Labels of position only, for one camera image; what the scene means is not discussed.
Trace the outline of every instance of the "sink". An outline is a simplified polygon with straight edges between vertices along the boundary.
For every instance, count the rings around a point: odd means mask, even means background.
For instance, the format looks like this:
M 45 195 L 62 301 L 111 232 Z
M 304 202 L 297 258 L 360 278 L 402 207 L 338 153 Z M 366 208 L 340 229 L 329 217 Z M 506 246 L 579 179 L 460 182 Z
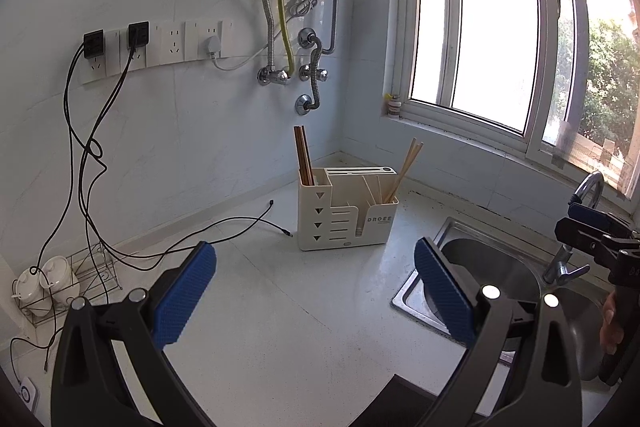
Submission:
M 434 241 L 474 294 L 480 287 L 492 284 L 510 298 L 538 301 L 546 289 L 542 280 L 545 265 L 538 259 L 464 223 L 447 219 Z M 583 280 L 575 280 L 553 289 L 552 293 L 558 297 L 566 316 L 580 377 L 593 380 L 598 376 L 603 355 L 599 339 L 602 314 L 598 303 L 604 300 L 606 292 Z M 392 304 L 414 319 L 449 334 L 417 271 L 410 275 Z M 500 356 L 504 363 L 512 362 L 518 343 L 519 339 L 507 339 Z
M 599 306 L 587 297 L 570 290 L 558 288 L 554 291 L 574 338 L 578 372 L 583 380 L 593 380 L 598 376 L 602 348 L 600 347 L 600 327 L 602 313 Z

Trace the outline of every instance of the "window frame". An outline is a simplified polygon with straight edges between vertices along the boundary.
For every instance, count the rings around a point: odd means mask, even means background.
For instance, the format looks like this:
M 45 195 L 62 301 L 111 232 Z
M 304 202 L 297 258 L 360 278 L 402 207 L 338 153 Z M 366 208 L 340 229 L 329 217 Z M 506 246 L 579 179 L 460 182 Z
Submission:
M 572 87 L 567 106 L 566 121 L 574 124 L 574 128 L 580 123 L 582 106 L 587 89 L 587 76 L 589 71 L 589 15 L 587 0 L 573 0 L 574 3 L 574 70 L 572 72 Z M 555 64 L 552 71 L 555 76 Z M 544 168 L 564 176 L 574 182 L 581 182 L 586 171 L 565 160 L 558 160 L 553 156 L 553 146 L 543 139 L 546 120 L 548 118 L 551 97 L 553 95 L 554 82 L 550 79 L 543 84 L 543 94 L 534 120 L 534 131 L 529 142 L 526 159 L 531 160 Z M 636 187 L 630 198 L 627 198 L 609 184 L 605 184 L 604 197 L 616 206 L 628 213 L 633 213 L 640 203 L 640 187 Z
M 572 0 L 574 5 L 574 67 L 572 88 L 567 105 L 567 120 L 579 123 L 586 94 L 589 64 L 589 21 L 586 0 Z M 402 108 L 401 118 L 417 121 L 444 131 L 458 134 L 517 158 L 527 160 L 579 183 L 586 176 L 581 168 L 567 161 L 553 158 L 552 145 L 546 144 L 543 133 L 548 118 L 556 76 L 558 57 L 558 3 L 556 0 L 538 0 L 538 49 L 536 71 L 532 88 L 529 115 L 522 134 L 452 107 L 411 99 L 415 78 L 418 47 L 420 0 L 398 0 L 398 31 L 396 33 L 396 63 L 392 93 L 398 95 Z M 458 65 L 460 48 L 460 13 L 462 0 L 446 0 L 442 66 L 438 84 L 437 102 L 445 100 L 450 106 Z M 635 171 L 640 172 L 640 160 Z M 604 197 L 628 213 L 640 203 L 640 183 L 630 198 L 606 184 Z

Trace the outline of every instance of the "black outlet adapter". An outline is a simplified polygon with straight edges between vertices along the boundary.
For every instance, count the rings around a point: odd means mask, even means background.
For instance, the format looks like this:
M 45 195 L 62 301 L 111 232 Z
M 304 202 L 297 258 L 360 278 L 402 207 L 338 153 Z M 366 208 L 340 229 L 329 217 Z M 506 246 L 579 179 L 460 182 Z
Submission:
M 130 24 L 127 31 L 127 49 L 130 50 L 132 46 L 140 49 L 147 44 L 149 44 L 149 21 Z
M 98 30 L 91 33 L 85 33 L 82 38 L 84 44 L 84 58 L 100 57 L 104 55 L 104 31 Z

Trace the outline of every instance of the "white jar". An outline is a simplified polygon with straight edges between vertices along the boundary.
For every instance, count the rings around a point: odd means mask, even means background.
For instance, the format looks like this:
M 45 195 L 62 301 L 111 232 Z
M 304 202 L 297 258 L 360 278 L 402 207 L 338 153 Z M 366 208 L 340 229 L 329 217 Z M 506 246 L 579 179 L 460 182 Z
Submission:
M 78 277 L 71 270 L 65 257 L 61 255 L 52 257 L 44 264 L 42 272 L 40 273 L 40 286 L 46 291 L 51 289 L 56 301 L 69 305 L 73 299 L 80 295 Z
M 52 306 L 51 297 L 45 295 L 44 289 L 38 281 L 38 276 L 31 275 L 29 268 L 18 277 L 13 296 L 20 299 L 21 307 L 27 306 L 28 310 L 36 317 L 44 317 Z

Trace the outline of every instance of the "faucet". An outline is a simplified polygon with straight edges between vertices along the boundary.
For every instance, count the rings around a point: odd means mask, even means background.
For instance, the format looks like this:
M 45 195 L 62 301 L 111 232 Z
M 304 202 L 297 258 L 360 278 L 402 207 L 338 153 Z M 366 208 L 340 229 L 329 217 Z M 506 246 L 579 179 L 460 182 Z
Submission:
M 602 175 L 602 172 L 593 171 L 589 174 L 578 188 L 575 189 L 575 192 L 569 200 L 569 204 L 582 204 L 584 197 L 591 191 L 591 189 L 593 189 L 593 196 L 591 197 L 589 206 L 591 208 L 595 208 L 600 201 L 602 191 L 604 190 L 604 176 Z M 591 266 L 586 264 L 585 266 L 581 266 L 573 271 L 568 270 L 566 264 L 569 262 L 573 250 L 574 249 L 572 247 L 568 247 L 567 245 L 562 245 L 562 247 L 560 247 L 560 250 L 558 250 L 558 253 L 556 253 L 556 256 L 542 274 L 542 279 L 545 283 L 557 283 L 561 286 L 573 279 L 582 277 L 591 269 Z

